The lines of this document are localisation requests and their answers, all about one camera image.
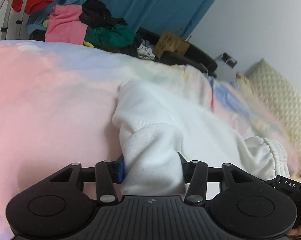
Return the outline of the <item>white zip-up garment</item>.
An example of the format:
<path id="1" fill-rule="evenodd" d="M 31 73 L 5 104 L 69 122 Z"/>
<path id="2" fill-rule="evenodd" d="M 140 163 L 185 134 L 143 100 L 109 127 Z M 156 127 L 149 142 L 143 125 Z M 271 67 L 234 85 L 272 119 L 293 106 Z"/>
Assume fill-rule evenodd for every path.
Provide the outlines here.
<path id="1" fill-rule="evenodd" d="M 211 167 L 232 163 L 264 180 L 290 175 L 280 142 L 243 139 L 208 109 L 153 83 L 129 81 L 120 88 L 113 124 L 125 161 L 126 195 L 183 195 L 181 158 Z"/>

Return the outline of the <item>pastel pink bed sheet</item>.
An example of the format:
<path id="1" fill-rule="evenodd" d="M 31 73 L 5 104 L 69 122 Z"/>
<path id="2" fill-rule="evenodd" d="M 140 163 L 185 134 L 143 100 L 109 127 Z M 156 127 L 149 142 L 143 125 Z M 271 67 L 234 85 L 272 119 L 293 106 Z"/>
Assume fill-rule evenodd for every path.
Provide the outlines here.
<path id="1" fill-rule="evenodd" d="M 168 66 L 67 43 L 0 41 L 0 239 L 11 239 L 12 197 L 69 165 L 123 155 L 113 124 L 119 90 L 153 83 L 211 111 L 243 139 L 278 141 L 300 168 L 281 124 L 258 100 L 192 66 Z"/>

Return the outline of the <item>cream quilted pillow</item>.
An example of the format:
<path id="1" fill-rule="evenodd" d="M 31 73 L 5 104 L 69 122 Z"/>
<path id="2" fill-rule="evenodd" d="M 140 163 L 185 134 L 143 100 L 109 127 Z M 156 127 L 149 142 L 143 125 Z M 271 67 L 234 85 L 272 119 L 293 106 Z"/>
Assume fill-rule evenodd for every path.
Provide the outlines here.
<path id="1" fill-rule="evenodd" d="M 246 75 L 254 94 L 282 124 L 301 162 L 301 94 L 265 59 Z"/>

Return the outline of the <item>white patterned garment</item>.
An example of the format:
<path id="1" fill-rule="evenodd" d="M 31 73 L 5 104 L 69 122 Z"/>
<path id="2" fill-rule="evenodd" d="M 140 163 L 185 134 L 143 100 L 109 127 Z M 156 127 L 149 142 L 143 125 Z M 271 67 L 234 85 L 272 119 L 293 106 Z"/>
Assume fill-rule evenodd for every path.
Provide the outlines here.
<path id="1" fill-rule="evenodd" d="M 151 48 L 141 44 L 139 48 L 137 49 L 138 52 L 138 58 L 144 59 L 144 60 L 154 60 L 155 55 L 153 54 L 153 51 Z"/>

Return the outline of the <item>yellow garment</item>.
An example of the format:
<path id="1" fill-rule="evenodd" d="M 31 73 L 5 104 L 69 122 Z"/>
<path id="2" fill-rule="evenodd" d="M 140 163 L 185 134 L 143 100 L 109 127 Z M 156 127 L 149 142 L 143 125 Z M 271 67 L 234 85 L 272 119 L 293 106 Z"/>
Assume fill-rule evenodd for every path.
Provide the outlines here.
<path id="1" fill-rule="evenodd" d="M 86 46 L 86 47 L 89 47 L 89 48 L 93 48 L 94 47 L 93 44 L 91 44 L 90 42 L 87 42 L 85 40 L 83 41 L 83 45 Z"/>

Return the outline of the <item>brown paper bag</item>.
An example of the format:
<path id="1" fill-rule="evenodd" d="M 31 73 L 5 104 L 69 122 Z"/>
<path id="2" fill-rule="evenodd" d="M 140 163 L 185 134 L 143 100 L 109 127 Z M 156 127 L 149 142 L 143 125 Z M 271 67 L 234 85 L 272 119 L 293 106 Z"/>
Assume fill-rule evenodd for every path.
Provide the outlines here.
<path id="1" fill-rule="evenodd" d="M 184 40 L 178 35 L 165 31 L 155 45 L 153 54 L 159 59 L 162 57 L 165 51 L 183 56 L 187 52 L 190 45 L 191 44 L 188 41 Z"/>

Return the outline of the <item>green garment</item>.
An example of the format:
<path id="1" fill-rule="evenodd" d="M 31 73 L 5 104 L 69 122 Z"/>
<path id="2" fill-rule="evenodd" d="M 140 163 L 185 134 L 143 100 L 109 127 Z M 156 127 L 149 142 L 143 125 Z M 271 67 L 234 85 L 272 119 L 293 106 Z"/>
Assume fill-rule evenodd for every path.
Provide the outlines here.
<path id="1" fill-rule="evenodd" d="M 84 41 L 95 48 L 112 49 L 125 48 L 133 44 L 136 32 L 126 25 L 91 28 L 87 27 Z"/>

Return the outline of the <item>pink garment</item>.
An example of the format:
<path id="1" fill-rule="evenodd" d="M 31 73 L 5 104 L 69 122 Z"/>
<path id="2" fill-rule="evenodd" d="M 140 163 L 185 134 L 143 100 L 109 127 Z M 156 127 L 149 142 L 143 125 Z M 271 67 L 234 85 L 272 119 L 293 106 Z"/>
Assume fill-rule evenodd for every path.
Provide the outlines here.
<path id="1" fill-rule="evenodd" d="M 48 19 L 46 42 L 64 42 L 82 45 L 87 25 L 80 21 L 81 5 L 56 5 Z"/>

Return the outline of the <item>black garment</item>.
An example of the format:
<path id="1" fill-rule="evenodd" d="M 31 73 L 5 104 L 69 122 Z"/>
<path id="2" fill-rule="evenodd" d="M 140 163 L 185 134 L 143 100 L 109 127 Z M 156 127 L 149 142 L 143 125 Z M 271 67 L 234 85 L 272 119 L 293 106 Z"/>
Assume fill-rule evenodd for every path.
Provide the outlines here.
<path id="1" fill-rule="evenodd" d="M 87 0 L 82 5 L 80 21 L 92 29 L 127 25 L 123 18 L 115 18 L 106 5 L 99 0 Z"/>

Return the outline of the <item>blue curtain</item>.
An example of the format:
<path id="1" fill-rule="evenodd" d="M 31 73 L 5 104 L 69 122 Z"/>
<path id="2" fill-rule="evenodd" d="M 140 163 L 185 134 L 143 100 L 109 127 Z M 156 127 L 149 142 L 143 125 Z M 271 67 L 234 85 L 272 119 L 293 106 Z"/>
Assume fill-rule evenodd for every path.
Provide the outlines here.
<path id="1" fill-rule="evenodd" d="M 59 5 L 82 5 L 87 0 L 54 0 L 50 5 L 32 13 L 26 24 L 27 33 L 42 29 L 42 22 L 52 8 Z M 103 2 L 112 16 L 124 18 L 137 31 L 146 29 L 157 35 L 164 31 L 178 31 L 187 38 L 207 13 L 215 0 L 98 0 Z"/>

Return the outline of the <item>silver tripod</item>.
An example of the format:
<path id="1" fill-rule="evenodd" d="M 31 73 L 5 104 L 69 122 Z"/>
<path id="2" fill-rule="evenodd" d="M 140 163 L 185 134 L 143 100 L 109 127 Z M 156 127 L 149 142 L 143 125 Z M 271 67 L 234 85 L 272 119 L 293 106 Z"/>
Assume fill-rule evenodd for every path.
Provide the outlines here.
<path id="1" fill-rule="evenodd" d="M 29 16 L 21 8 L 20 12 L 12 8 L 13 0 L 0 0 L 0 40 L 27 40 L 26 22 Z"/>

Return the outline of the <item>wall socket with plug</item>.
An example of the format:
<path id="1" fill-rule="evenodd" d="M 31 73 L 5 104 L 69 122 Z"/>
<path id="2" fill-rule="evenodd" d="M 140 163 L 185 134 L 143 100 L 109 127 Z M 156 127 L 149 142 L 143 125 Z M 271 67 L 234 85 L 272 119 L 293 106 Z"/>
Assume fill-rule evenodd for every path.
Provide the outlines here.
<path id="1" fill-rule="evenodd" d="M 225 64 L 227 64 L 228 66 L 230 66 L 231 68 L 234 68 L 236 66 L 236 64 L 238 63 L 238 61 L 236 61 L 233 57 L 231 57 L 228 53 L 224 52 L 222 54 L 220 54 L 219 56 L 217 56 L 215 59 L 215 61 L 223 61 Z"/>

